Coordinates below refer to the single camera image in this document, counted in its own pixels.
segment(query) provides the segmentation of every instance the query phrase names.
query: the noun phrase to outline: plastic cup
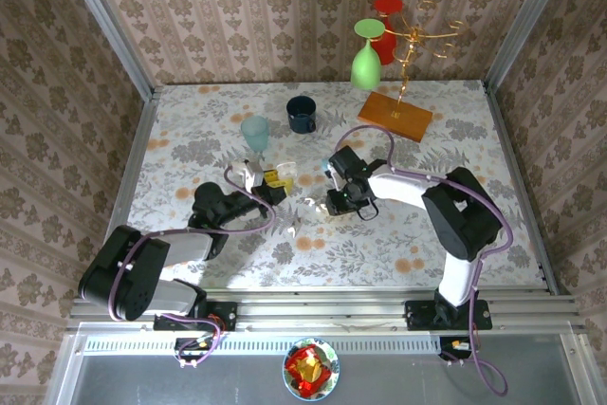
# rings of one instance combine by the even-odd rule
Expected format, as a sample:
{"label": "plastic cup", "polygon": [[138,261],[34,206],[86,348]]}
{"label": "plastic cup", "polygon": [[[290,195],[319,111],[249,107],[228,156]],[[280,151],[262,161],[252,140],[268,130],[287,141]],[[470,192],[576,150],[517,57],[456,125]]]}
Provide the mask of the plastic cup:
{"label": "plastic cup", "polygon": [[264,152],[267,148],[269,127],[266,118],[261,116],[246,118],[240,124],[240,131],[243,132],[248,147],[250,147],[253,152]]}

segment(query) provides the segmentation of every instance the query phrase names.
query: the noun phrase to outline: white vent grill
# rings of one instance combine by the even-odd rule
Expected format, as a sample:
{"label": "white vent grill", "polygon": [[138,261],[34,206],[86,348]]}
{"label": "white vent grill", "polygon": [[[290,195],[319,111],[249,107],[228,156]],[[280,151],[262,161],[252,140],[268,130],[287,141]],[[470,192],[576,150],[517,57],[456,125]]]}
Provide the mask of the white vent grill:
{"label": "white vent grill", "polygon": [[[302,337],[227,335],[215,354],[223,356],[284,356]],[[138,341],[133,336],[91,336],[86,342],[87,356],[166,356],[174,353],[175,334],[156,341]],[[429,355],[440,353],[438,336],[400,337],[323,337],[340,354],[352,355]]]}

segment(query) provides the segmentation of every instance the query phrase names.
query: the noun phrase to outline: wall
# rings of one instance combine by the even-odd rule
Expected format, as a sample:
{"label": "wall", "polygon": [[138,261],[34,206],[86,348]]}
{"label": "wall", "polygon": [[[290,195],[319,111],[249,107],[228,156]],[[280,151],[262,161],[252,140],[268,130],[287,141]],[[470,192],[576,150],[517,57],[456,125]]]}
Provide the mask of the wall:
{"label": "wall", "polygon": [[0,403],[41,403],[140,98],[83,0],[0,0]]}
{"label": "wall", "polygon": [[[420,0],[404,0],[416,6]],[[468,21],[454,57],[411,68],[416,79],[482,79],[523,0],[433,0],[429,31]],[[108,0],[156,84],[347,80],[373,0]],[[386,78],[395,78],[393,65]]]}
{"label": "wall", "polygon": [[498,99],[607,377],[607,0],[549,0]]}

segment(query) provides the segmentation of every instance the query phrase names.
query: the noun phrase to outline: blue mug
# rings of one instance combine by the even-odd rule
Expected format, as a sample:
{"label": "blue mug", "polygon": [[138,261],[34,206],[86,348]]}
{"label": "blue mug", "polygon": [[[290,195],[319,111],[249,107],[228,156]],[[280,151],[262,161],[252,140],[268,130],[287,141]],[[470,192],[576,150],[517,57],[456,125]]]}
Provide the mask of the blue mug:
{"label": "blue mug", "polygon": [[288,125],[295,133],[316,131],[316,103],[305,95],[294,97],[286,104]]}

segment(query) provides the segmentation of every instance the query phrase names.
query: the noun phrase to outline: table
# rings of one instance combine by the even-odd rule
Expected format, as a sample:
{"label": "table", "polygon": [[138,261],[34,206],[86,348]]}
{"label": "table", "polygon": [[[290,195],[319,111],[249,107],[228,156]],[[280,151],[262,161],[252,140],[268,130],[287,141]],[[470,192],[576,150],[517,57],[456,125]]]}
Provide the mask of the table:
{"label": "table", "polygon": [[[399,83],[377,91],[396,97]],[[286,102],[297,95],[317,103],[318,130],[289,130]],[[185,227],[193,191],[217,182],[224,192],[224,169],[235,160],[255,159],[240,133],[243,118],[269,119],[270,139],[262,157],[265,169],[296,161],[295,189],[277,208],[271,230],[230,237],[209,262],[177,267],[184,280],[204,287],[373,286],[433,287],[440,282],[445,254],[427,214],[395,201],[381,201],[379,216],[362,222],[355,214],[330,217],[305,204],[330,188],[322,160],[336,141],[358,125],[357,113],[369,92],[350,83],[255,83],[178,85],[162,91],[156,120],[138,176],[128,223],[140,230]],[[407,101],[434,112],[421,143],[397,138],[395,166],[446,173],[469,168],[503,211],[515,241],[504,254],[487,259],[481,285],[545,288],[537,251],[529,239],[520,201],[480,82],[411,82]],[[367,160],[385,158],[388,141],[380,132],[360,131],[348,139]],[[286,229],[300,217],[296,239]],[[230,228],[260,221],[234,222]],[[498,242],[504,241],[504,235]]]}

